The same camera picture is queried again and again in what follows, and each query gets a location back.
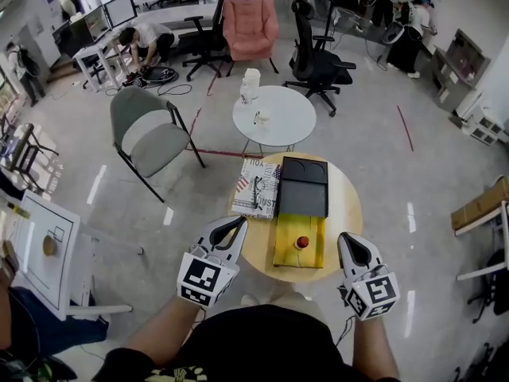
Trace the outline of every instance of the yellow wooden board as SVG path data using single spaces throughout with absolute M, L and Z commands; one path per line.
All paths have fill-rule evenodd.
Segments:
M 308 247 L 298 250 L 295 241 L 309 238 Z M 324 266 L 325 218 L 280 213 L 276 227 L 274 266 L 314 267 Z

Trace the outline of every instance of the black box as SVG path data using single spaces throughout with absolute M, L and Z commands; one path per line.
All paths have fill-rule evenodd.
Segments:
M 278 190 L 278 213 L 328 216 L 328 164 L 284 157 Z

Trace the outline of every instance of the backpack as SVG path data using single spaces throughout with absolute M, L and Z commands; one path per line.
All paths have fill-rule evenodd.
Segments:
M 26 68 L 26 71 L 31 76 L 38 76 L 41 71 L 37 62 L 33 60 L 29 52 L 21 46 L 19 47 L 19 51 L 17 51 L 17 63 L 20 67 Z

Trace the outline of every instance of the black shirt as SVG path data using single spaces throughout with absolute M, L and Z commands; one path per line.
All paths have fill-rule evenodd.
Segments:
M 343 362 L 325 324 L 271 305 L 230 310 L 202 321 L 163 369 L 156 369 L 143 353 L 115 349 L 94 380 L 147 378 L 157 382 L 370 380 Z

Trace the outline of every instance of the gray chair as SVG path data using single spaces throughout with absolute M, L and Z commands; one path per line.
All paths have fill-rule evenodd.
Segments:
M 136 142 L 131 154 L 127 154 L 122 149 L 122 141 L 134 122 L 151 111 L 165 109 L 168 109 L 171 123 L 160 124 L 145 133 Z M 163 204 L 165 200 L 156 193 L 145 178 L 152 177 L 166 167 L 185 149 L 188 143 L 191 143 L 198 161 L 205 168 L 205 164 L 189 136 L 188 129 L 182 121 L 181 114 L 168 100 L 163 100 L 141 88 L 127 87 L 117 93 L 111 101 L 110 116 L 113 145 L 119 156 Z

